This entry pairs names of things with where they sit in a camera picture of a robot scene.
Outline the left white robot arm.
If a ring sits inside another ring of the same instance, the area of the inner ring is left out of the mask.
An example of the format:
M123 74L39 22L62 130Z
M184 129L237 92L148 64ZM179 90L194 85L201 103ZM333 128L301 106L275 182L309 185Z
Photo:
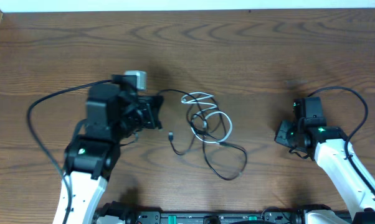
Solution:
M85 133L65 149L64 180L54 223L91 223L120 157L121 140L142 129L160 129L164 98L140 96L129 84L91 87Z

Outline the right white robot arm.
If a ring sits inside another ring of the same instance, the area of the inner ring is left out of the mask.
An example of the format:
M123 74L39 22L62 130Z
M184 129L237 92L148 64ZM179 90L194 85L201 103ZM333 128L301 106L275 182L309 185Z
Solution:
M293 112L295 120L280 123L275 142L324 170L346 204L352 223L375 223L375 179L345 132L327 125L320 98L295 99Z

